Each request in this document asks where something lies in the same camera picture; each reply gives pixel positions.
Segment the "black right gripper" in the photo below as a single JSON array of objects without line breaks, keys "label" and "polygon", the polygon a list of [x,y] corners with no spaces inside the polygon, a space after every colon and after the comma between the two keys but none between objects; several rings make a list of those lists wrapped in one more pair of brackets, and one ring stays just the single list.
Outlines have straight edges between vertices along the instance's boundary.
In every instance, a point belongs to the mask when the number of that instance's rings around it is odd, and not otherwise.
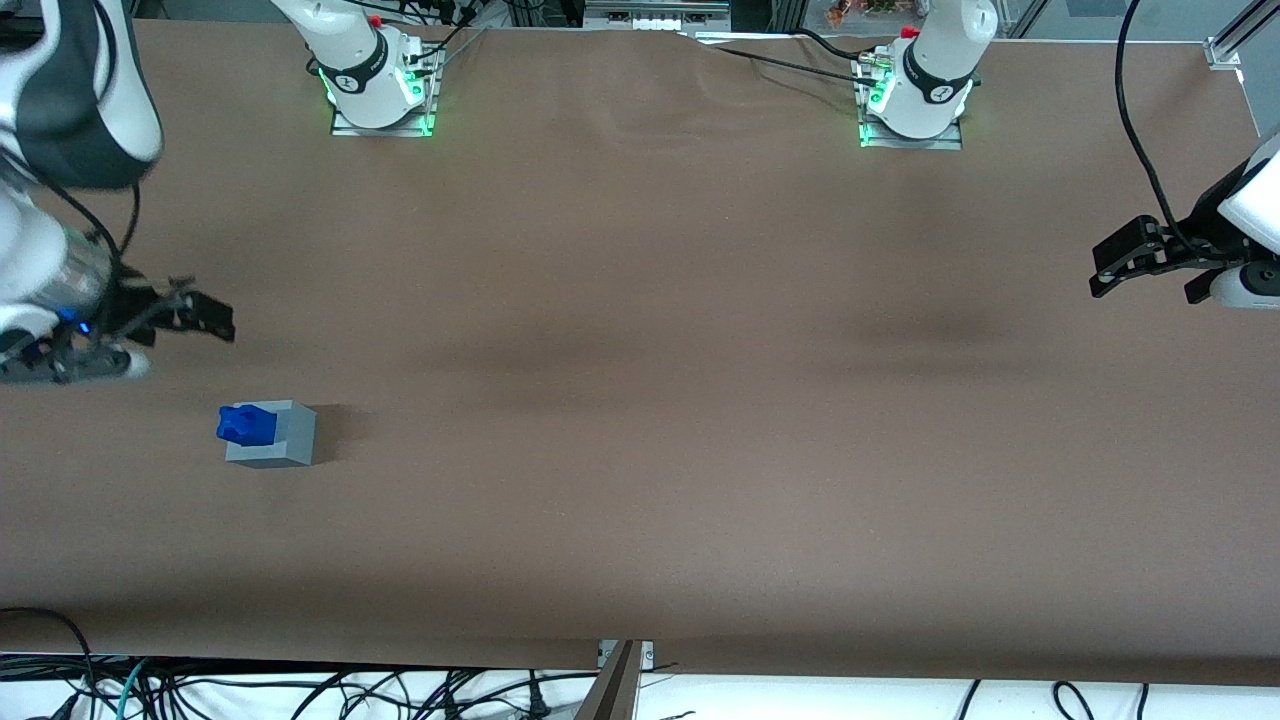
[{"label": "black right gripper", "polygon": [[[174,309],[174,323],[152,320]],[[236,342],[234,309],[202,292],[184,293],[178,302],[178,283],[152,281],[132,266],[115,269],[102,302],[79,334],[79,346],[68,331],[58,341],[60,368],[134,368],[137,361],[123,343],[136,332],[192,334]]]}]

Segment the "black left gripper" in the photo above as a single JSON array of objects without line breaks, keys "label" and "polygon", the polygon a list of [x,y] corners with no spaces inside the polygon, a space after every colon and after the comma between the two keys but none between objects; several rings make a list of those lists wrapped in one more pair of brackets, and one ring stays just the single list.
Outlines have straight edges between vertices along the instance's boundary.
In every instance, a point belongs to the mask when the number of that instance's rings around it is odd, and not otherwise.
[{"label": "black left gripper", "polygon": [[1243,281],[1251,261],[1249,241],[1219,206],[1239,190],[1247,170],[1230,170],[1206,190],[1190,214],[1175,228],[1190,242],[1193,250],[1208,258],[1197,258],[1184,249],[1162,249],[1162,227],[1151,215],[1130,219],[1091,251],[1094,274],[1089,278],[1093,299],[1102,299],[1123,282],[1144,275],[1197,270],[1197,278],[1184,284],[1189,304],[1215,300],[1219,304],[1251,304],[1253,293]]}]

